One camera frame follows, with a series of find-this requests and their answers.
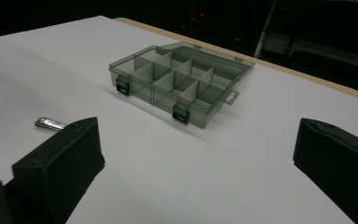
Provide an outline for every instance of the small metal tool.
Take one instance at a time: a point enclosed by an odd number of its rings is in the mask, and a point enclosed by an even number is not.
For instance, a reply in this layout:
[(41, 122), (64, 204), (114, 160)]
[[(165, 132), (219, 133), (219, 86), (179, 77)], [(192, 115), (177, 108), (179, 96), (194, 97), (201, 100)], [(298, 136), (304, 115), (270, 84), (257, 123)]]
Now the small metal tool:
[(66, 124), (58, 122), (57, 120), (48, 119), (45, 117), (39, 118), (37, 121), (34, 122), (34, 125), (40, 128), (47, 128), (56, 131), (63, 129), (66, 126)]

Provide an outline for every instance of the plastic organizer box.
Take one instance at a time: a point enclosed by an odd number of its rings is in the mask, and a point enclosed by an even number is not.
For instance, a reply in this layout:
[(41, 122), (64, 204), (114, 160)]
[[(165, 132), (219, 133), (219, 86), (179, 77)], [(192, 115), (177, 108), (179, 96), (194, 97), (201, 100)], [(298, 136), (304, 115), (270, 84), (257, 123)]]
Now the plastic organizer box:
[(136, 96), (177, 121), (205, 128), (254, 63), (185, 42), (151, 46), (109, 64), (117, 91)]

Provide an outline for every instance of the white table surface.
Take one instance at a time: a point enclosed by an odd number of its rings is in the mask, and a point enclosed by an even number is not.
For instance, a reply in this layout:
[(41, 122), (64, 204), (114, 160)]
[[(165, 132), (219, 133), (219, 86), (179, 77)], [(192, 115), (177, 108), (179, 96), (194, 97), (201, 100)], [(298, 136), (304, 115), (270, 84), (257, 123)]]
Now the white table surface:
[(176, 42), (105, 17), (0, 36), (0, 180), (64, 123), (97, 117), (106, 166), (68, 223), (352, 223), (293, 164), (301, 118), (358, 136), (358, 99), (256, 64), (205, 129), (125, 97), (108, 65)]

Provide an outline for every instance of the black latch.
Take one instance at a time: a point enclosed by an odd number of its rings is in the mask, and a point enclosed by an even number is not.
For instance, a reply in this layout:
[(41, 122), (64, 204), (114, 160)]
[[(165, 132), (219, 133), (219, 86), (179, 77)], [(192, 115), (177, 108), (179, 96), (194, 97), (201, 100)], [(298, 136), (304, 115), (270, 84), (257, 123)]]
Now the black latch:
[(190, 111), (180, 108), (177, 104), (173, 106), (172, 117), (177, 121), (188, 124), (190, 118)]
[(116, 78), (116, 90), (129, 96), (130, 95), (130, 82), (121, 76)]

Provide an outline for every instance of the dark background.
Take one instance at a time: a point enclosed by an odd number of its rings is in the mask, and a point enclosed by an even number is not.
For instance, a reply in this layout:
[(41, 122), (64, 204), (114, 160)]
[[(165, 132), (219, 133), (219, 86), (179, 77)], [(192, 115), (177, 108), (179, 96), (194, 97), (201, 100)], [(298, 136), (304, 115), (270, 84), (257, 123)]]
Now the dark background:
[[(348, 63), (358, 60), (358, 1), (0, 1), (0, 35), (99, 15), (140, 21), (249, 56), (264, 30), (265, 44), (282, 50), (262, 48), (260, 59), (358, 90), (358, 63)], [(299, 41), (317, 45), (321, 53), (294, 51)]]

